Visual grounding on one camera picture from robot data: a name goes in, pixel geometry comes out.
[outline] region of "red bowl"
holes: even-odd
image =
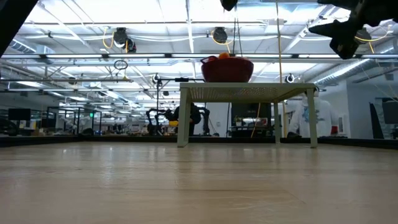
[[[218,59],[211,56],[201,61],[201,72],[206,82],[248,82],[253,74],[254,64],[245,58]]]

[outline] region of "table leg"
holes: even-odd
[[[280,143],[280,120],[279,120],[279,107],[278,102],[274,102],[274,121],[275,121],[275,143]]]
[[[311,148],[318,147],[317,137],[317,112],[315,111],[315,102],[313,100],[314,92],[312,89],[307,89],[308,98],[308,110],[310,118],[310,137],[311,137]]]
[[[187,88],[181,88],[180,95],[180,114],[178,117],[178,136],[177,147],[185,147],[189,140],[189,122],[190,122],[190,96]]]

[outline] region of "white table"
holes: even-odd
[[[189,139],[190,103],[273,103],[274,114],[279,114],[278,103],[308,93],[311,147],[318,146],[317,115],[312,83],[181,83],[180,116],[177,146],[185,147]],[[275,141],[280,143],[279,116],[275,118]]]

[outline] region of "wooden floor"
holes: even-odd
[[[398,151],[81,142],[0,149],[0,223],[398,223]]]

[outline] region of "table top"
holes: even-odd
[[[312,83],[181,83],[192,102],[273,103],[315,88]]]

